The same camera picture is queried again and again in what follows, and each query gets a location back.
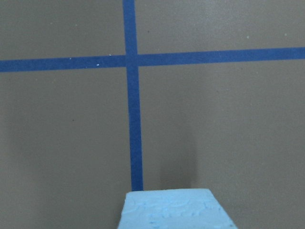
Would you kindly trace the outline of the light blue foam block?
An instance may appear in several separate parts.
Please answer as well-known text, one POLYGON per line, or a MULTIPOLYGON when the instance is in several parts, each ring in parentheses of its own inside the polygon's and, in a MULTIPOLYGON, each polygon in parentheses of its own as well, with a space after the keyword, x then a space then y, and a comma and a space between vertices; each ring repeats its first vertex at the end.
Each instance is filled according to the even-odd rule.
POLYGON ((209 189, 132 191, 126 194, 120 229, 234 229, 209 189))

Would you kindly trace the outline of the blue tape line crosswise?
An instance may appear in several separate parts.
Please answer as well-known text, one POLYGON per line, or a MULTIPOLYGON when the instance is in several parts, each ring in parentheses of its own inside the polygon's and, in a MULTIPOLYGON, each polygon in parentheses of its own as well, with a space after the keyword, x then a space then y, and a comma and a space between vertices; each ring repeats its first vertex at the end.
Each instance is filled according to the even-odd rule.
POLYGON ((135 57, 126 57, 125 55, 108 55, 46 59, 20 59, 2 60, 0 62, 0 71, 2 73, 7 73, 95 68, 119 68, 126 67, 127 63, 129 62, 135 63, 138 66, 166 66, 223 62, 299 60, 304 59, 304 57, 304 47, 293 47, 207 52, 138 54, 135 57))

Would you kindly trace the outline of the blue tape line lengthwise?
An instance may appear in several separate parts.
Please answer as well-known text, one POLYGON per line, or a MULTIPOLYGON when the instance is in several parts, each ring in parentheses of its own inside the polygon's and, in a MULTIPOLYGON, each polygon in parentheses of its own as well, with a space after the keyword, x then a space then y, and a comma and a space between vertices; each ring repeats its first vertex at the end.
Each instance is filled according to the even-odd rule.
POLYGON ((123 20, 128 93, 132 191, 143 191, 141 110, 135 1, 124 0, 123 20))

